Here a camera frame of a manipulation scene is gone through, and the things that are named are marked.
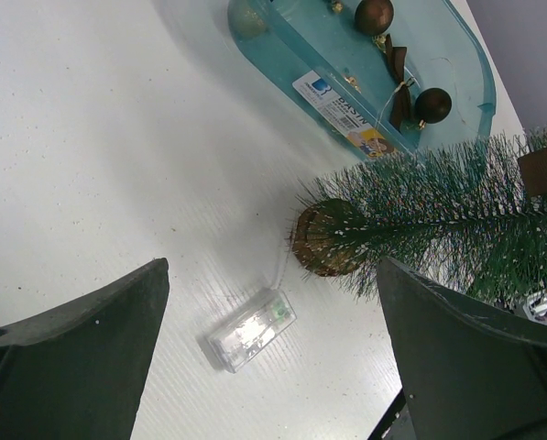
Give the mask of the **clear battery box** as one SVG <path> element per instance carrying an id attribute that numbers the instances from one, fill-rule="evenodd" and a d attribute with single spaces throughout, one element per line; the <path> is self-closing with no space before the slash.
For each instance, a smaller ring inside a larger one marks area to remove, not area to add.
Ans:
<path id="1" fill-rule="evenodd" d="M 206 337 L 224 370 L 235 374 L 297 320 L 282 290 L 263 289 Z"/>

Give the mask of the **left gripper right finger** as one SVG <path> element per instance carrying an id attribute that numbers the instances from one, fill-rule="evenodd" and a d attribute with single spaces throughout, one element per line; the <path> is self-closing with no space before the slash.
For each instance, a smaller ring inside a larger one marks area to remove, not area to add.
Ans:
<path id="1" fill-rule="evenodd" d="M 393 258 L 377 287 L 401 389 L 376 439 L 547 439 L 547 325 Z"/>

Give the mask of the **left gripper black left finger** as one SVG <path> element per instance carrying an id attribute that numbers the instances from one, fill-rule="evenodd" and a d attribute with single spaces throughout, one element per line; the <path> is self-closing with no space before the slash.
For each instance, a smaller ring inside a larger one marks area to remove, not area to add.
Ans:
<path id="1" fill-rule="evenodd" d="M 0 439 L 128 439 L 166 309 L 157 258 L 0 327 Z"/>

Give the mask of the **brown matte bauble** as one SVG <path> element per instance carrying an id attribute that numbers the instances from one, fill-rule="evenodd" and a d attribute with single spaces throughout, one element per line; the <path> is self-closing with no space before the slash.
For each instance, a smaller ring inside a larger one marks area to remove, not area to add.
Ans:
<path id="1" fill-rule="evenodd" d="M 355 11 L 355 28 L 364 35 L 375 37 L 384 33 L 394 17 L 390 0 L 362 0 Z"/>

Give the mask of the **brown ribbon bow garland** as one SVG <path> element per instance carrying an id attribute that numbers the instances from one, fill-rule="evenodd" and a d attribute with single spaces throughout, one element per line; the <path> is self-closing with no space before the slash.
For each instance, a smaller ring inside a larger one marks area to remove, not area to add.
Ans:
<path id="1" fill-rule="evenodd" d="M 547 194 L 547 148 L 520 157 L 518 164 L 529 197 Z"/>

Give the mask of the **small green christmas tree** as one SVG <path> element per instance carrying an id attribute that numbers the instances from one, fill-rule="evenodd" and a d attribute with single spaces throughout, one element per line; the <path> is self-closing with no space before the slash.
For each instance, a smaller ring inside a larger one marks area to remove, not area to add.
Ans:
<path id="1" fill-rule="evenodd" d="M 518 159 L 547 148 L 547 128 L 392 153 L 319 178 L 291 233 L 310 273 L 377 291 L 390 257 L 494 303 L 547 291 L 547 194 L 529 197 Z"/>

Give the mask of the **teal plastic tray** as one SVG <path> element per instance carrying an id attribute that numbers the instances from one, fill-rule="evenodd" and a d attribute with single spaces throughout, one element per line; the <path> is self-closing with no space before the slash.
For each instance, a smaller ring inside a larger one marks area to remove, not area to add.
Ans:
<path id="1" fill-rule="evenodd" d="M 397 1 L 389 28 L 355 28 L 355 1 L 248 1 L 268 26 L 252 39 L 231 32 L 242 54 L 337 142 L 364 159 L 456 145 L 490 134 L 497 94 L 480 43 L 449 1 Z M 412 119 L 389 122 L 396 83 L 385 36 L 407 48 Z M 414 113 L 429 88 L 450 94 L 450 114 L 426 124 Z"/>

